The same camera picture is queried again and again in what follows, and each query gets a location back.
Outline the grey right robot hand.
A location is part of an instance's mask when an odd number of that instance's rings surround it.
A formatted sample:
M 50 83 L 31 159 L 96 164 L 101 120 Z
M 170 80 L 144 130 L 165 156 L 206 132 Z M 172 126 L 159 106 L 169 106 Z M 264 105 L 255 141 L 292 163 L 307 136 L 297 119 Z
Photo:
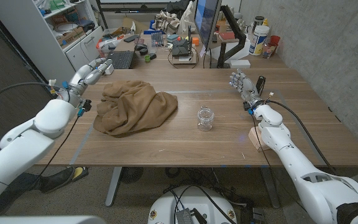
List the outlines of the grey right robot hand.
M 240 93 L 246 111 L 253 111 L 258 106 L 263 105 L 264 101 L 261 99 L 256 86 L 241 70 L 238 69 L 237 72 L 231 73 L 229 84 Z

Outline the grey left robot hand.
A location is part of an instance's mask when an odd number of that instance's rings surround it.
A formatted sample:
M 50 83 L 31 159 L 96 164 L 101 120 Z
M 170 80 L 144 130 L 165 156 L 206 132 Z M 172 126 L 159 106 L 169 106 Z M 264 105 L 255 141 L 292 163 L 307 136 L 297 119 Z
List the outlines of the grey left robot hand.
M 77 108 L 83 101 L 82 95 L 87 87 L 96 84 L 110 65 L 111 59 L 98 58 L 82 66 L 63 89 L 60 89 L 62 100 Z

